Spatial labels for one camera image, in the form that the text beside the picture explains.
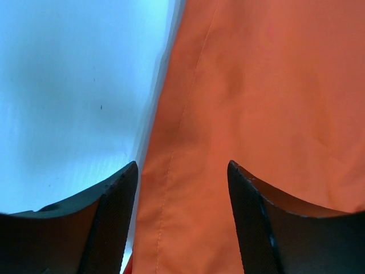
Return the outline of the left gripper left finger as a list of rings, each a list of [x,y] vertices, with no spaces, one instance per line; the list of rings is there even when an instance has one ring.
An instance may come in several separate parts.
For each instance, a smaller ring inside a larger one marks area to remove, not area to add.
[[[2,273],[119,273],[138,182],[136,162],[39,211],[1,215]]]

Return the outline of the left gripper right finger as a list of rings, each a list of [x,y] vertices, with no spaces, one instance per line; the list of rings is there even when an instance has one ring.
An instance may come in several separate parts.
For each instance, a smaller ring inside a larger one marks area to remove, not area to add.
[[[227,175],[245,273],[364,272],[364,212],[306,202],[234,161]]]

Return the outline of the orange shorts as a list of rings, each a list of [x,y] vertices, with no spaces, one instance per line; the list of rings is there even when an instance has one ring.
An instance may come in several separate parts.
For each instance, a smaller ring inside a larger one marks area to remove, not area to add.
[[[364,209],[364,2],[187,1],[142,171],[132,273],[242,273],[227,166]]]

